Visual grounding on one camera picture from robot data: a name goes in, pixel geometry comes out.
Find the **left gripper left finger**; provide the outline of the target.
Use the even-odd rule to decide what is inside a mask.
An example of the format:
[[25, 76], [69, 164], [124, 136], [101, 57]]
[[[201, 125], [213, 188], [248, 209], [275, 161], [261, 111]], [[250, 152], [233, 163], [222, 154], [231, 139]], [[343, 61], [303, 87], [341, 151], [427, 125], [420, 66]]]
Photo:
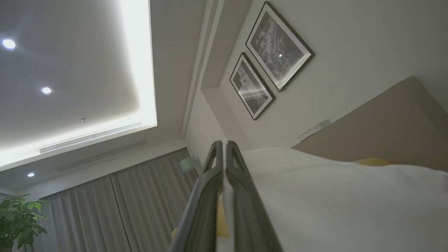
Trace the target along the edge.
[[170, 245], [171, 252], [216, 251], [217, 211], [222, 182], [223, 143], [215, 141]]

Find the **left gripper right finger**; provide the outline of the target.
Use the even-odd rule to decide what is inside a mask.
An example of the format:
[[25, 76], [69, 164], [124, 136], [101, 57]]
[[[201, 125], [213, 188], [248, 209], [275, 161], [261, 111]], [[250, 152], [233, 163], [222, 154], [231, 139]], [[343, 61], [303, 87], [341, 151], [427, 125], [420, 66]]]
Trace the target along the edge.
[[226, 176], [233, 188], [235, 252], [282, 252], [278, 236], [234, 141], [226, 145]]

